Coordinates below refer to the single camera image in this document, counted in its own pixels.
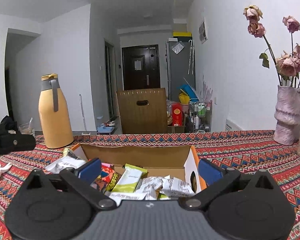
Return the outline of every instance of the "thermos handle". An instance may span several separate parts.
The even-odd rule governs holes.
[[[58,88],[57,88],[57,81],[55,79],[51,80],[51,87],[52,87],[53,111],[58,112],[59,110]]]

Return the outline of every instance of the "metal rack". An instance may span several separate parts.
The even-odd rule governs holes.
[[[195,117],[200,119],[199,128],[195,128]],[[212,117],[212,102],[189,102],[189,118],[192,122],[192,132],[210,132]]]

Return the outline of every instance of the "patterned tablecloth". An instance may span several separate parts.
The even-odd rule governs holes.
[[[195,145],[199,158],[220,167],[236,167],[245,173],[267,169],[294,207],[295,226],[288,240],[300,240],[300,157],[297,145],[283,146],[272,140],[272,130],[236,131],[206,134],[97,135],[77,136],[74,143],[100,146],[177,146]],[[11,239],[4,225],[4,213],[22,182],[34,168],[43,169],[62,155],[63,149],[50,150],[42,136],[33,151],[14,152],[0,157],[1,165],[12,168],[0,178],[0,240]]]

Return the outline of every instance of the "gray refrigerator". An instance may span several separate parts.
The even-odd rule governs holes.
[[[190,43],[182,42],[184,48],[176,54],[172,48],[174,48],[178,42],[167,41],[167,66],[168,66],[168,95],[169,100],[179,102],[179,87],[186,84],[187,80],[190,86],[195,89],[195,68],[192,74],[192,59],[191,69],[188,74],[189,58],[190,58]]]

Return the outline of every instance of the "yellow thermos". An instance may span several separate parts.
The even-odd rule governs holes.
[[[47,148],[57,149],[73,142],[67,102],[57,74],[41,77],[39,115]]]

